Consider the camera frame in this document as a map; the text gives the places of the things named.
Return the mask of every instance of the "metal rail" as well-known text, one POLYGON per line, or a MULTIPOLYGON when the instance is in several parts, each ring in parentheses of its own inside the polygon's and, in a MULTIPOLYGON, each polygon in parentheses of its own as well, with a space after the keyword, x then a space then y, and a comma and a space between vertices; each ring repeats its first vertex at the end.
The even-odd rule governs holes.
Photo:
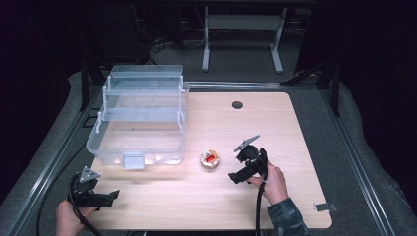
POLYGON ((340 117, 337 117, 334 114, 331 108, 330 95, 328 94, 328 91, 321 89, 320 94, 322 96, 322 99, 325 101, 325 105, 327 106, 327 109, 331 114, 331 118, 333 119, 338 133, 340 134, 344 142, 344 145, 348 153, 349 163, 352 167, 356 180, 358 181, 359 187, 362 190, 362 194, 365 197, 365 201, 368 204, 369 210, 371 211, 372 217, 375 219, 375 222, 377 223, 377 227, 380 230, 381 235, 395 235, 395 232, 393 231, 393 228, 381 205, 378 195, 375 192, 375 189, 368 178, 368 175, 362 165, 362 162, 359 158, 358 153, 356 152, 354 145, 352 144, 348 136, 348 133, 343 125, 342 120, 340 119, 340 117))
MULTIPOLYGON (((91 97, 97 97, 99 92, 100 87, 93 87, 91 90, 91 97)), ((16 217, 12 221, 9 229, 6 231, 6 235, 22 235, 23 231, 28 226, 30 219, 38 210, 39 204, 42 201, 46 190, 50 187, 52 180, 59 171, 59 167, 64 160, 66 149, 70 145, 71 140, 76 135, 77 130, 80 128, 80 126, 83 124, 83 121, 88 116, 88 111, 91 109, 91 107, 92 102, 89 103, 87 109, 84 112, 80 112, 75 118, 61 146, 57 149, 56 153, 51 156, 27 198, 22 203, 22 207, 16 214, 16 217)))

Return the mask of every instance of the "light wood tabletop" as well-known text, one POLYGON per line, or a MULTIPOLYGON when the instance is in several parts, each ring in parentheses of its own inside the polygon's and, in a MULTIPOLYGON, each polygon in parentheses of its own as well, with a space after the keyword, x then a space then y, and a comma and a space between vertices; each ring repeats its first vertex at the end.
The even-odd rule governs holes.
MULTIPOLYGON (((244 167, 235 157, 243 140, 267 151, 268 159, 284 172, 288 194, 309 228, 329 228, 322 188, 306 147, 290 97, 284 92, 190 92, 185 155, 178 165, 147 165, 125 170, 103 165, 96 158, 91 169, 101 174, 96 193, 120 190, 113 206, 91 216, 99 229, 128 230, 254 230, 258 189, 234 184, 228 173, 244 167), (232 107, 234 101, 243 104, 232 107), (213 149, 217 168, 207 170, 200 155, 213 149)), ((262 199, 261 228, 273 225, 262 199)))

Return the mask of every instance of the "gray carpet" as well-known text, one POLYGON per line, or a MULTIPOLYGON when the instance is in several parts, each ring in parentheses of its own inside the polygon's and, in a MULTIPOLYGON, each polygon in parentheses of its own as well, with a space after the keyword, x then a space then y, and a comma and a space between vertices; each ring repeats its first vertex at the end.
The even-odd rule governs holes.
MULTIPOLYGON (((201 47, 191 49, 169 44, 164 50, 152 56, 158 64, 183 65, 184 80, 190 82, 283 82, 288 80, 295 67, 302 34, 289 32, 282 40, 280 55, 285 71, 283 75, 274 72, 268 50, 271 38, 273 34, 263 32, 215 36, 211 42, 212 53, 208 73, 201 71, 203 57, 201 47)), ((0 206, 0 235, 6 235, 9 228, 16 224, 15 215, 19 214, 28 202, 32 195, 30 191, 36 186, 36 181, 48 161, 60 154, 62 162, 57 168, 61 168, 77 150, 83 147, 89 136, 91 127, 83 128, 83 124, 77 124, 74 138, 65 143, 67 135, 71 133, 71 125, 78 116, 83 115, 78 112, 81 105, 80 74, 74 75, 69 80, 72 90, 65 107, 38 153, 33 157, 30 166, 0 206), (61 147, 65 148, 62 154, 58 151, 61 147)), ((332 227, 325 230, 313 230, 314 235, 381 235, 352 171, 345 143, 336 129, 323 92, 316 90, 315 87, 306 86, 305 83, 302 84, 303 86, 294 88, 256 89, 255 91, 284 91, 290 95, 325 198, 327 202, 335 203, 339 207, 339 210, 331 214, 332 227)), ((201 90, 233 92, 239 89, 192 88, 192 91, 201 90)), ((101 97, 98 96, 98 99, 92 103, 92 108, 99 108, 101 97)), ((340 119, 380 197, 393 231, 396 235, 417 235, 417 219, 403 201, 395 181, 383 171, 368 148, 362 134, 360 114, 349 90, 344 86, 340 91, 339 106, 340 119)), ((89 109, 87 113, 95 115, 96 110, 89 109)), ((87 124, 93 124, 93 122, 94 120, 90 120, 87 124)), ((83 148, 53 185, 42 209, 40 235, 55 234, 55 208, 67 196, 66 188, 70 177, 81 171, 84 166, 90 166, 92 161, 92 154, 83 148)), ((36 214, 37 212, 27 215, 28 224, 22 226, 21 235, 35 234, 36 214)), ((103 235, 127 234, 126 231, 102 231, 102 233, 103 235)), ((86 231, 83 235, 92 234, 86 231)))

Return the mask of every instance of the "transparent plastic bin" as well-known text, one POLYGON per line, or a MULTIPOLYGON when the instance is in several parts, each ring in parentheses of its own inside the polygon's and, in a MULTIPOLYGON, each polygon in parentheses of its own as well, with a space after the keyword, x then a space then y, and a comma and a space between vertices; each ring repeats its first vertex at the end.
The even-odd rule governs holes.
POLYGON ((188 92, 182 66, 114 66, 87 149, 126 169, 181 163, 188 92))

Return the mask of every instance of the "dark curtain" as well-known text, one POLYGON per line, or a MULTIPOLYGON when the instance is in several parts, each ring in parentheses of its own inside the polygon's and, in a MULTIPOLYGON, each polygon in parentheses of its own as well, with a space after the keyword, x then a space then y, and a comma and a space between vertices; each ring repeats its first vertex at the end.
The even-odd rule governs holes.
POLYGON ((53 1, 2 1, 0 203, 40 147, 69 94, 80 56, 53 1))
MULTIPOLYGON (((369 0, 342 50, 341 79, 362 116, 365 138, 417 213, 417 14, 405 1, 369 0)), ((312 12, 296 71, 329 58, 349 18, 345 9, 312 12)))

